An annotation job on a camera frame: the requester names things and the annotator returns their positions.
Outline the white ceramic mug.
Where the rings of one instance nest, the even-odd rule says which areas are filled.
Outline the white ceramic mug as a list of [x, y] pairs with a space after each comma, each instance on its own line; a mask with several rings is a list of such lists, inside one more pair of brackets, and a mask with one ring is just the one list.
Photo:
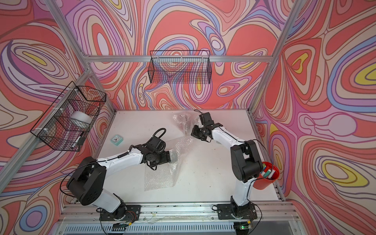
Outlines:
[[170, 163], [175, 164], [178, 162], [178, 152], [174, 149], [169, 151], [170, 153]]

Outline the clear bubble wrap sheet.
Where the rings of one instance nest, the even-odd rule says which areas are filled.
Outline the clear bubble wrap sheet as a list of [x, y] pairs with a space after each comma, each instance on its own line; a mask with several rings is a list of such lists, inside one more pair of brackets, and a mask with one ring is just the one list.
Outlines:
[[193, 128], [192, 116], [188, 113], [178, 113], [172, 116], [175, 126], [182, 131], [184, 135], [190, 135]]
[[154, 191], [175, 186], [179, 177], [180, 169], [184, 159], [193, 150], [194, 138], [181, 137], [166, 142], [166, 150], [172, 149], [178, 152], [178, 162], [175, 164], [166, 163], [158, 165], [157, 170], [145, 167], [144, 191]]

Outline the clear bubble wrap sheet bottom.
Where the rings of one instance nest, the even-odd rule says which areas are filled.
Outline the clear bubble wrap sheet bottom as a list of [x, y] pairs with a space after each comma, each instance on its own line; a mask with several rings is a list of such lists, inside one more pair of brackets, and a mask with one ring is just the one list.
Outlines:
[[178, 152], [178, 162], [175, 164], [166, 163], [158, 165], [157, 170], [145, 167], [144, 191], [154, 191], [175, 186], [179, 177], [180, 169], [184, 159], [193, 150], [194, 138], [181, 137], [166, 142], [166, 150], [172, 149]]

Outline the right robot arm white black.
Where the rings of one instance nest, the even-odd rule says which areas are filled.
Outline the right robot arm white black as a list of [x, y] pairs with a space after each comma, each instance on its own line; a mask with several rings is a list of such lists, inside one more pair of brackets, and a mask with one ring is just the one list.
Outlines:
[[201, 126], [194, 125], [191, 136], [203, 142], [216, 141], [230, 152], [231, 168], [238, 180], [230, 199], [232, 213], [249, 210], [251, 187], [263, 169], [257, 144], [254, 140], [246, 141], [233, 136], [221, 123], [215, 123], [209, 112], [196, 112], [199, 113]]

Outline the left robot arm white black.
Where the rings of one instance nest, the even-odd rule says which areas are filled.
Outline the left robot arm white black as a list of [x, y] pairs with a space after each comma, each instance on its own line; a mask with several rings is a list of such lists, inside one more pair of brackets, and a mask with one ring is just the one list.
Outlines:
[[93, 205], [109, 213], [115, 220], [121, 220], [128, 213], [126, 203], [114, 193], [103, 188], [107, 176], [128, 167], [146, 164], [151, 170], [171, 162], [170, 153], [165, 150], [162, 136], [165, 128], [158, 129], [144, 144], [131, 145], [129, 150], [111, 157], [85, 158], [74, 170], [67, 182], [67, 189], [81, 205]]

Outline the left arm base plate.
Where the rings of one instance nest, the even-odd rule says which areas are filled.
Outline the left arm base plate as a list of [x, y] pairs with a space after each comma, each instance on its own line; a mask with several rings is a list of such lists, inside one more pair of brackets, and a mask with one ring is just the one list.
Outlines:
[[100, 221], [138, 221], [141, 214], [141, 205], [121, 205], [114, 212], [108, 212], [104, 209], [100, 210]]

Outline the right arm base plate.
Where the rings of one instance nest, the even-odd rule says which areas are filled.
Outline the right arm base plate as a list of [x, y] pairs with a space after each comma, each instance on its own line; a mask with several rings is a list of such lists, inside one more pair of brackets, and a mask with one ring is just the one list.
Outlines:
[[236, 203], [216, 204], [212, 210], [217, 212], [219, 220], [247, 219], [253, 221], [258, 218], [255, 205], [252, 203], [244, 206], [238, 206]]

